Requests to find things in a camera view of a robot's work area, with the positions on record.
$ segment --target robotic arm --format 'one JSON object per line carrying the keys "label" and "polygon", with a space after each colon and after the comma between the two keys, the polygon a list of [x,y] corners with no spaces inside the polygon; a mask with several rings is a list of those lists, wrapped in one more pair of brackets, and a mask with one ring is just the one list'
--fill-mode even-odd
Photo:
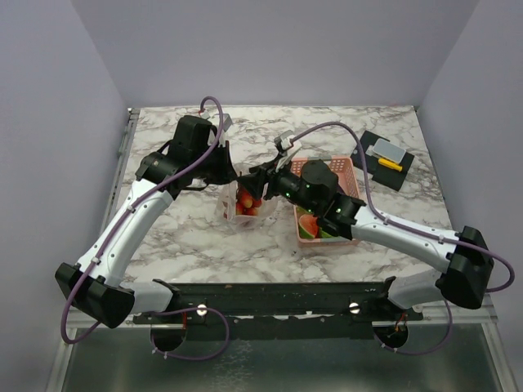
{"label": "robotic arm", "polygon": [[[331,235],[379,243],[429,264],[432,270],[425,273],[407,278],[389,278],[381,286],[380,295],[369,298],[368,309],[378,309],[380,314],[384,311],[389,319],[413,305],[444,298],[469,309],[481,306],[494,265],[492,258],[442,240],[456,238],[486,249],[478,230],[465,227],[461,233],[456,233],[433,229],[381,211],[379,213],[384,219],[378,219],[364,201],[338,192],[337,175],[325,163],[309,161],[303,166],[300,176],[294,175],[290,171],[290,161],[300,145],[289,134],[275,140],[279,151],[275,159],[251,168],[250,174],[241,177],[237,177],[231,165],[228,141],[221,137],[217,147],[202,164],[142,199],[143,194],[201,156],[216,136],[217,129],[209,121],[185,116],[178,123],[173,139],[164,146],[168,146],[168,152],[163,154],[161,149],[142,160],[125,203],[101,237],[76,265],[63,263],[56,271],[56,280],[66,298],[88,271],[88,276],[74,296],[75,307],[107,327],[117,327],[129,314],[183,307],[176,287],[161,281],[123,283],[123,276],[132,255],[152,224],[182,190],[190,187],[193,179],[215,185],[237,180],[255,198],[260,198],[264,191],[266,199],[282,196],[313,212],[318,216],[319,226]],[[127,219],[120,226],[116,225],[124,215]],[[424,238],[399,229],[398,223],[433,234],[433,238]],[[102,244],[105,250],[97,257]],[[238,309],[231,310],[230,314],[238,312]],[[301,312],[289,310],[288,306],[278,309],[294,314]],[[279,314],[277,311],[268,311],[268,314]]]}

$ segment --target gray floor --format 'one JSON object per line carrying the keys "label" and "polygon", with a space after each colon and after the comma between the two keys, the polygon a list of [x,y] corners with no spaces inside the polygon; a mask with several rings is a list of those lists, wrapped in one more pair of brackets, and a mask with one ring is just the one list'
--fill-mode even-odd
{"label": "gray floor", "polygon": [[[445,326],[412,326],[405,348],[427,348]],[[63,391],[501,391],[480,324],[462,324],[443,350],[405,357],[376,341],[233,341],[205,363],[152,355],[146,328],[100,329],[76,345]],[[186,343],[202,354],[218,342]]]}

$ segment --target wall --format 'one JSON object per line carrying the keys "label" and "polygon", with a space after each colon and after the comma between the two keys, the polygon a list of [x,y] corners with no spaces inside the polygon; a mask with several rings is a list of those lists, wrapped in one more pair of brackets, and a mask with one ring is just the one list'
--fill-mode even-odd
{"label": "wall", "polygon": [[477,0],[73,0],[129,106],[419,105]]}
{"label": "wall", "polygon": [[54,280],[101,224],[127,111],[69,0],[0,5],[0,385],[44,390]]}
{"label": "wall", "polygon": [[[520,388],[522,102],[523,3],[481,0],[418,115],[454,227],[481,228],[489,247],[508,258],[519,273],[514,286],[493,297]],[[506,277],[502,266],[494,269],[495,283]]]}

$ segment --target plastic bag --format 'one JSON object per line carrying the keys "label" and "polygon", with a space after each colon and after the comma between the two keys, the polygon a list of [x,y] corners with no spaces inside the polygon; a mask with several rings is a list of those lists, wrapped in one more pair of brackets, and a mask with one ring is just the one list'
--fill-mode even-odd
{"label": "plastic bag", "polygon": [[[241,165],[235,167],[237,173],[248,172],[248,167]],[[218,195],[215,214],[219,219],[227,221],[238,231],[254,229],[262,225],[263,220],[270,216],[278,206],[278,199],[253,200],[245,190],[238,187],[238,182],[233,181],[224,185]]]}

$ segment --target marble table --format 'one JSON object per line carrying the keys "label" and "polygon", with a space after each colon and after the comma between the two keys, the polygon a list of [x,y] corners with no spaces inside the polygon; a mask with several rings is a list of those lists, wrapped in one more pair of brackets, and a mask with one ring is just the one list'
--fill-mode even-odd
{"label": "marble table", "polygon": [[[440,187],[413,107],[225,107],[235,126],[228,132],[234,163],[255,165],[275,156],[273,139],[326,121],[348,124],[361,136],[369,130],[415,156],[400,192],[371,182],[373,201],[393,215],[450,228]],[[143,109],[132,142],[118,205],[126,197],[141,159],[172,138],[177,120],[195,107]],[[350,155],[351,136],[340,128],[302,140],[302,157]],[[363,176],[357,178],[363,190]],[[182,192],[158,218],[127,268],[126,281],[193,283],[361,282],[405,276],[428,269],[399,252],[360,242],[356,246],[299,248],[293,207],[280,200],[262,227],[236,233],[215,214],[219,187]]]}

